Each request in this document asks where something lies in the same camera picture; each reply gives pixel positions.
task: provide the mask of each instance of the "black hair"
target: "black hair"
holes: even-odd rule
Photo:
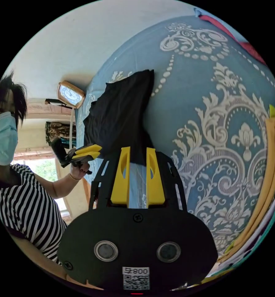
[[[0,81],[0,102],[6,97],[7,93],[12,90],[15,106],[15,120],[18,126],[18,120],[21,122],[26,118],[27,114],[27,89],[23,84],[15,84],[13,82],[14,72],[3,77]]]

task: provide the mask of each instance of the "red cloth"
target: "red cloth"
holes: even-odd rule
[[[230,33],[230,31],[224,27],[220,22],[218,22],[216,19],[211,18],[207,15],[201,15],[199,16],[200,19],[203,21],[208,21],[212,23],[214,26],[225,32],[227,35],[229,35],[231,38],[233,38],[243,49],[245,49],[252,57],[254,57],[259,62],[266,65],[265,61],[262,59],[262,57],[256,52],[256,50],[252,47],[252,45],[248,42],[238,42],[235,37]]]

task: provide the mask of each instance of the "face mask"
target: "face mask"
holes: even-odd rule
[[[0,114],[0,165],[9,165],[18,144],[15,118],[10,112]]]

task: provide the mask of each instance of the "bracelet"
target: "bracelet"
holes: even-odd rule
[[[72,177],[72,175],[70,173],[69,173],[69,175],[73,180],[81,180],[81,179],[76,179],[76,178]]]

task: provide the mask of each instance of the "black and white striped shirt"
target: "black and white striped shirt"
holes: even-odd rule
[[[57,203],[26,165],[10,165],[21,185],[0,182],[0,219],[9,232],[29,240],[52,261],[59,263],[57,249],[67,225]]]

